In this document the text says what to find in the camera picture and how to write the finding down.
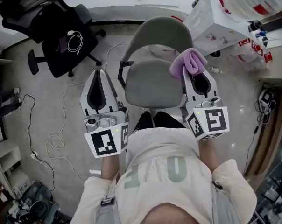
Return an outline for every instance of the person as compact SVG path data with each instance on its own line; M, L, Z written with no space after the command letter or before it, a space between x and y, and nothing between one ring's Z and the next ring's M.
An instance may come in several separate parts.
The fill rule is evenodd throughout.
M17 110L21 106L21 99L15 99L11 104L3 105L3 102L8 101L20 93L19 88L10 89L8 91L0 92L0 118L8 115L12 111Z
M71 224L98 223L102 201L113 196L121 224L247 224L257 199L236 161L220 164L211 139L197 144L191 130L157 110L154 128L149 109L142 111L128 138L124 175L115 178L118 155L104 157L101 178L85 181Z

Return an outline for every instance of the black pants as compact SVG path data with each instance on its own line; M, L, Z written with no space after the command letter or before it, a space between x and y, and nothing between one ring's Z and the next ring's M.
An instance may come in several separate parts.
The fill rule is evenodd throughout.
M0 93L0 96L2 98L2 102L8 101L10 98L14 97L14 89L8 90L8 91L3 91ZM13 102L9 105L5 105L3 107L0 108L0 118L2 118L3 116L9 114L12 111L15 111L18 107L21 106L21 103L17 102Z
M181 124L175 118L171 117L170 115L168 115L165 112L158 112L154 116L153 121L157 128L160 128L160 127L175 128L175 129L185 128L183 124ZM145 112L144 114L141 115L134 129L134 132L137 130L148 129L148 128L153 128L153 127L154 126L151 121L151 114L149 112Z

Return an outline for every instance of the gray chair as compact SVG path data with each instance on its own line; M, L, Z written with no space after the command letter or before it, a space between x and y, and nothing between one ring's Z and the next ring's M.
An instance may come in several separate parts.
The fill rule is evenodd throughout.
M183 97L180 80L174 79L169 71L171 62L158 58L146 61L129 61L139 48L147 45L164 45L178 52L193 47L187 27L171 17L155 17L143 23L120 62L118 80L125 89L128 103L146 108L171 108L179 105ZM123 68L130 66L126 83L122 77Z

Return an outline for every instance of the purple cloth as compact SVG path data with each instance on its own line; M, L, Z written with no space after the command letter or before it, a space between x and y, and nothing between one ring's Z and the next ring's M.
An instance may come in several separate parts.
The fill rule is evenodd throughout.
M183 74L183 66L186 67L187 71L192 75L198 75L204 72L207 60L199 51L194 48L189 48L183 51L174 60L170 66L170 73L172 77L180 79Z

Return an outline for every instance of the white t-shirt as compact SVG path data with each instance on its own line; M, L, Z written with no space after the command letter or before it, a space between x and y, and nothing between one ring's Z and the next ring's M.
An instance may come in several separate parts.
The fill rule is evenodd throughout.
M125 174L116 186L122 224L139 224L162 203L174 204L201 224L212 223L211 181L230 192L242 223L248 223L256 207L256 195L228 160L213 173L198 158L198 145L188 129L153 128L137 131L128 140ZM110 182L91 177L72 224L95 223L100 201Z

